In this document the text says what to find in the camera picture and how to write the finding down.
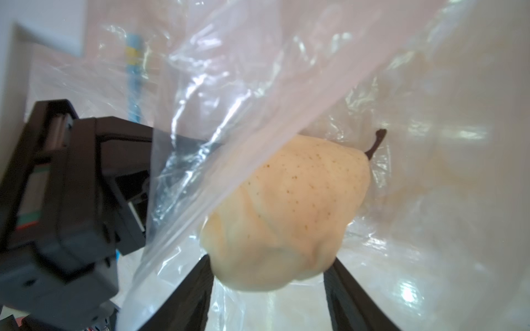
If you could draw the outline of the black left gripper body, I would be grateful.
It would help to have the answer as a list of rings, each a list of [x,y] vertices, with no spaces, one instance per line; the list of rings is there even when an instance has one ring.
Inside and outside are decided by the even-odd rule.
[[[61,330],[109,317],[146,243],[153,129],[37,102],[1,182],[1,303]]]

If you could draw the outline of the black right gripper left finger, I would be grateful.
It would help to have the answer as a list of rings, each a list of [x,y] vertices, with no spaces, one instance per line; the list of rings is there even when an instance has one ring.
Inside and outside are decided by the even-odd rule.
[[[205,255],[140,331],[205,331],[213,283]]]

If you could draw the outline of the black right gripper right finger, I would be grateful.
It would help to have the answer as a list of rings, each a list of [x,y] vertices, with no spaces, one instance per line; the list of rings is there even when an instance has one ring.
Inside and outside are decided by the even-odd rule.
[[[324,287],[334,331],[399,331],[339,259],[324,272]]]

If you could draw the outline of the clear blue zip-top bag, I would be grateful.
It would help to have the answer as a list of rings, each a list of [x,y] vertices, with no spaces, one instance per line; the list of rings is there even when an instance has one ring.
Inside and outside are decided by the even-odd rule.
[[[171,35],[157,24],[95,23],[85,53],[33,46],[24,118],[38,101],[67,99],[81,118],[114,116],[153,125]]]

